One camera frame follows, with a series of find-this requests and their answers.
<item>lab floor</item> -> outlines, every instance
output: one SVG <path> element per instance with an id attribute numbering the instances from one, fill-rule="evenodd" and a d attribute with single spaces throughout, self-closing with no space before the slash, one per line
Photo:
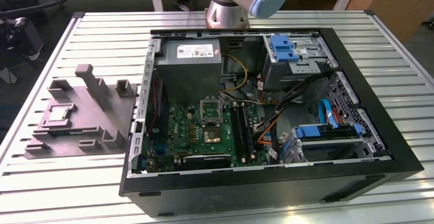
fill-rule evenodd
<path id="1" fill-rule="evenodd" d="M 205 9 L 206 1 L 195 3 L 197 10 Z M 178 9 L 178 7 L 171 4 L 170 0 L 164 0 L 163 4 L 167 11 L 175 11 Z M 72 13 L 78 11 L 143 12 L 154 11 L 154 8 L 151 0 L 92 0 L 92 5 L 90 5 L 87 0 L 71 0 L 64 9 L 52 8 L 47 11 L 50 21 L 38 27 L 44 42 L 44 47 L 40 52 L 40 58 L 43 60 L 48 60 Z M 430 30 L 428 25 L 421 25 L 405 46 L 432 76 L 434 75 L 433 44 L 434 30 Z M 3 129 L 11 127 L 42 72 L 42 67 L 35 69 L 28 64 L 23 63 L 18 57 L 7 56 L 0 53 L 0 60 L 6 59 L 8 60 L 7 66 L 10 68 L 15 67 L 11 71 L 20 78 L 20 83 L 16 86 L 11 86 L 0 80 L 0 142 L 7 133 Z"/>

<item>blue plastic clip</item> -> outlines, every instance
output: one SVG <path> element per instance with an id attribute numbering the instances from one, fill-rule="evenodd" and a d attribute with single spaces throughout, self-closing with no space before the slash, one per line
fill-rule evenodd
<path id="1" fill-rule="evenodd" d="M 362 126 L 361 126 L 359 124 L 355 123 L 355 124 L 353 125 L 353 127 L 354 127 L 355 132 L 358 133 L 358 136 L 361 136 L 362 133 L 363 133 Z"/>
<path id="2" fill-rule="evenodd" d="M 325 120 L 325 109 L 323 109 L 323 107 L 326 107 L 326 113 L 327 113 L 329 123 L 331 124 L 331 127 L 334 129 L 337 129 L 338 128 L 338 124 L 334 121 L 333 112 L 331 112 L 331 105 L 330 105 L 329 100 L 326 100 L 326 99 L 321 99 L 319 100 L 319 107 L 318 107 L 319 123 L 326 123 L 326 120 Z"/>
<path id="3" fill-rule="evenodd" d="M 298 55 L 294 53 L 294 44 L 287 35 L 271 35 L 270 45 L 277 54 L 277 62 L 298 61 Z"/>
<path id="4" fill-rule="evenodd" d="M 301 139 L 302 137 L 305 137 L 305 133 L 303 133 L 303 130 L 298 127 L 295 129 L 295 134 L 297 134 L 297 137 Z"/>

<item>aluminum table surface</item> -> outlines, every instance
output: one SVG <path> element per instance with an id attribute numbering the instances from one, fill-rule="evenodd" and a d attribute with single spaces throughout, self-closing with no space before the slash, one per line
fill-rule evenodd
<path id="1" fill-rule="evenodd" d="M 290 11 L 250 19 L 251 27 L 333 27 L 424 163 L 425 171 L 349 202 L 151 219 L 118 195 L 123 154 L 27 160 L 54 78 L 83 85 L 90 63 L 107 84 L 139 83 L 150 30 L 205 28 L 203 12 L 86 13 L 74 18 L 0 146 L 0 223 L 397 223 L 434 220 L 433 79 L 375 16 Z"/>

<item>black cable on table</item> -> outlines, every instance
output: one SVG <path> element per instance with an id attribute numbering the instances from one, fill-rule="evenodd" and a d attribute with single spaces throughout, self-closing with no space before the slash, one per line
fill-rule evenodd
<path id="1" fill-rule="evenodd" d="M 7 18 L 8 16 L 20 16 L 24 13 L 40 11 L 43 9 L 59 6 L 63 3 L 66 3 L 67 1 L 68 0 L 58 0 L 55 2 L 35 6 L 35 7 L 27 7 L 27 8 L 11 10 L 11 11 L 0 12 L 0 18 Z"/>

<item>white paper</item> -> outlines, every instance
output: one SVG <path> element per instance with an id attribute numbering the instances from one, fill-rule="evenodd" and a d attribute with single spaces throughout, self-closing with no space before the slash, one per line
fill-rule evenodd
<path id="1" fill-rule="evenodd" d="M 176 58 L 214 57 L 213 44 L 178 46 Z"/>

